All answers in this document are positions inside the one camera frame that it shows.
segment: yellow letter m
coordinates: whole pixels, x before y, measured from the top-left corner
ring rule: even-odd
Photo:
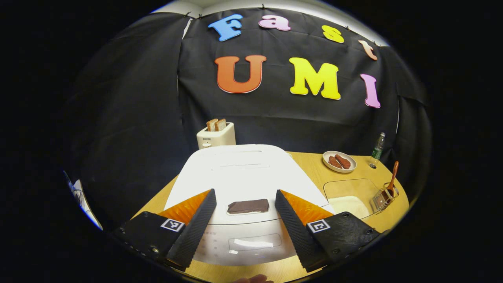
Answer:
[[[324,63],[316,72],[309,61],[304,58],[293,57],[289,61],[295,68],[295,82],[290,88],[291,93],[306,95],[309,91],[305,86],[305,80],[314,95],[317,95],[321,85],[324,85],[321,96],[335,100],[341,99],[341,94],[337,88],[337,71],[339,71],[339,68],[336,65]]]

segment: chocolate bar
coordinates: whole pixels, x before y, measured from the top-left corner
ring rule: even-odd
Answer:
[[[229,204],[227,210],[230,214],[249,213],[249,212],[265,212],[269,210],[269,203],[266,199],[235,201]]]

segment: finger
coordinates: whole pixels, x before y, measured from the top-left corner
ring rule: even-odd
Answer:
[[[250,283],[264,283],[267,280],[267,276],[263,274],[257,274],[250,278]]]
[[[250,283],[250,279],[248,278],[239,278],[236,281],[233,281],[232,283]]]

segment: water bottle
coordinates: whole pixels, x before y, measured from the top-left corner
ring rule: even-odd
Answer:
[[[370,162],[369,166],[372,168],[376,168],[376,164],[378,163],[379,159],[381,158],[382,150],[384,148],[384,137],[386,136],[385,133],[381,133],[379,136],[379,139],[377,139],[376,146],[374,147],[374,151],[372,152],[372,156],[370,157]]]

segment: hand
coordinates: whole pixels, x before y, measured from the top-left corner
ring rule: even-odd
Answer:
[[[239,278],[238,280],[232,283],[274,283],[273,281],[267,280],[267,276],[263,274],[257,274],[251,278]]]

